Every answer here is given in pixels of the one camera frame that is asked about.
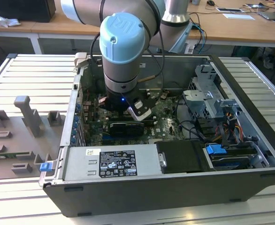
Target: desk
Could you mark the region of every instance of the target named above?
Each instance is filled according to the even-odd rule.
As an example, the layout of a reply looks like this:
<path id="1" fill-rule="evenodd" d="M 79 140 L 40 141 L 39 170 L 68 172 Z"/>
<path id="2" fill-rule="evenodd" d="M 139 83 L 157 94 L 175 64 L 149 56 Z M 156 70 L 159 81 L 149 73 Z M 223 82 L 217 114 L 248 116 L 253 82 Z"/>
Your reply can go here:
<path id="1" fill-rule="evenodd" d="M 260 0 L 215 0 L 220 7 L 240 8 L 245 3 L 258 4 Z M 99 28 L 79 24 L 68 19 L 60 5 L 60 0 L 55 0 L 56 12 L 49 23 L 22 22 L 21 26 L 4 28 L 0 27 L 0 36 L 30 38 L 36 54 L 42 54 L 39 38 L 62 39 L 93 39 Z M 206 9 L 206 0 L 201 0 L 198 6 L 189 5 L 189 12 L 212 13 L 215 10 Z M 207 44 L 211 45 L 240 45 L 275 47 L 275 22 L 268 21 L 260 15 L 250 14 L 255 20 L 227 19 L 222 14 L 199 14 L 200 24 L 207 32 Z M 191 16 L 196 22 L 196 15 Z M 188 43 L 194 45 L 200 36 L 197 30 L 192 30 Z"/>

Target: warning label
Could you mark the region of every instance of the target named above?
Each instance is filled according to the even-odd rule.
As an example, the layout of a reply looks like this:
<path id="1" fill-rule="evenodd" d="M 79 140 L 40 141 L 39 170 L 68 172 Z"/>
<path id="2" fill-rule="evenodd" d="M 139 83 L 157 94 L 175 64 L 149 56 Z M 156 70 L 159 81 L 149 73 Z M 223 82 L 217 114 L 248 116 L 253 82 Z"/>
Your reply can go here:
<path id="1" fill-rule="evenodd" d="M 138 175 L 136 156 L 133 150 L 101 151 L 99 167 L 101 178 Z"/>

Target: laptop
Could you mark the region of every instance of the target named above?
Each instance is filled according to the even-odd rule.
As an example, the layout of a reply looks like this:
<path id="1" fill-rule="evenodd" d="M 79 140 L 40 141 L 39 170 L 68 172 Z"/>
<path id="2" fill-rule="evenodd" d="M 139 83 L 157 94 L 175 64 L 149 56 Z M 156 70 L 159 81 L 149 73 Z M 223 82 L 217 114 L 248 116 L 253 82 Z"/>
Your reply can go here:
<path id="1" fill-rule="evenodd" d="M 267 20 L 275 20 L 275 13 L 272 12 L 258 12 L 259 15 L 266 18 Z"/>

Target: motherboard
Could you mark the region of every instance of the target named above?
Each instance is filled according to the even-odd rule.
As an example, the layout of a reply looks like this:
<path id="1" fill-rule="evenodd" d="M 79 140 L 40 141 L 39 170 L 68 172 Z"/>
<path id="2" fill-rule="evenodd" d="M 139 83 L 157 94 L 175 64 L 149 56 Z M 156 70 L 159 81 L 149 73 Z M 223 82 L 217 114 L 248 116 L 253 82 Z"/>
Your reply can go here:
<path id="1" fill-rule="evenodd" d="M 178 97 L 163 95 L 149 118 L 141 122 L 134 121 L 128 112 L 120 115 L 100 108 L 100 98 L 100 95 L 89 94 L 83 103 L 87 146 L 153 144 L 184 139 L 182 129 L 175 120 Z M 130 130 L 119 134 L 125 126 L 130 126 Z"/>

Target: aluminum profile table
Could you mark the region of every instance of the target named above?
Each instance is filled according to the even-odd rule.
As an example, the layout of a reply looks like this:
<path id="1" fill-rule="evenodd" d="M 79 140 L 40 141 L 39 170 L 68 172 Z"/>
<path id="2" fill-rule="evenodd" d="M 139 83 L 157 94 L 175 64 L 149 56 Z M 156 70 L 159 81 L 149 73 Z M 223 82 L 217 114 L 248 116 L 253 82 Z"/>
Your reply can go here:
<path id="1" fill-rule="evenodd" d="M 275 131 L 275 86 L 251 63 L 241 58 L 220 58 Z M 229 98 L 233 98 L 225 84 L 221 84 Z"/>
<path id="2" fill-rule="evenodd" d="M 18 55 L 6 59 L 0 67 L 0 109 L 5 105 L 9 116 L 20 115 L 13 107 L 13 98 L 27 94 L 41 114 L 53 108 L 65 113 L 75 74 L 73 60 L 74 55 Z M 221 60 L 275 129 L 275 87 L 252 63 L 241 58 Z M 66 218 L 38 185 L 38 179 L 0 180 L 0 224 L 275 224 L 275 186 L 246 202 Z"/>

